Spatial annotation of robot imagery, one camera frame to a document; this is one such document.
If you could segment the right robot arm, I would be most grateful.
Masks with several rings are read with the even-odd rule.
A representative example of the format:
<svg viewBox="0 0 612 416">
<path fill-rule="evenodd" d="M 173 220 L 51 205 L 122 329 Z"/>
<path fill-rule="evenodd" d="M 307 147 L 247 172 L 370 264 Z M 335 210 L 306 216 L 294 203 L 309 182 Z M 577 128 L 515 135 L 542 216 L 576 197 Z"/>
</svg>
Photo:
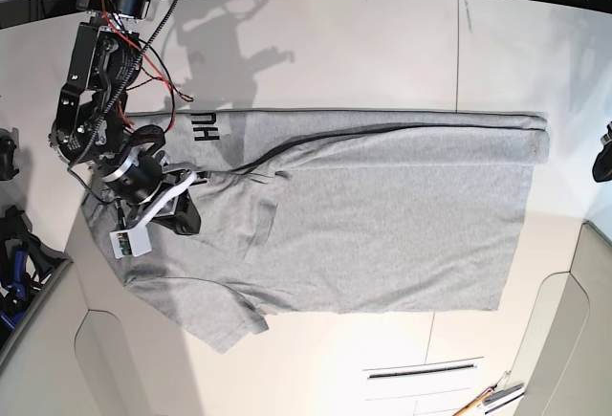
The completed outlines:
<svg viewBox="0 0 612 416">
<path fill-rule="evenodd" d="M 158 1 L 77 0 L 92 16 L 78 27 L 49 136 L 69 171 L 79 164 L 91 169 L 86 191 L 134 219 L 186 177 L 185 168 L 164 162 L 170 128 L 135 126 L 125 112 L 153 43 L 125 24 L 152 16 Z"/>
</svg>

